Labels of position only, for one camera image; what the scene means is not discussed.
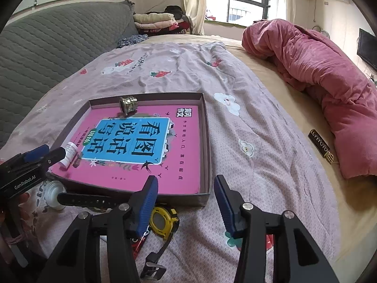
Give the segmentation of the person's left hand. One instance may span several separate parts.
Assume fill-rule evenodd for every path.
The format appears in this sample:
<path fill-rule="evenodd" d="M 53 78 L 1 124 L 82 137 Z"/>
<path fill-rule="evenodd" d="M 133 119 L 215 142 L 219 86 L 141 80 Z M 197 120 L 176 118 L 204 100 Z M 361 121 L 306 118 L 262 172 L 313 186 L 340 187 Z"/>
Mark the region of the person's left hand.
<path fill-rule="evenodd" d="M 6 266 L 17 262 L 21 268 L 25 268 L 29 264 L 30 252 L 19 208 L 28 199 L 28 193 L 9 197 L 9 194 L 1 190 L 1 258 Z"/>

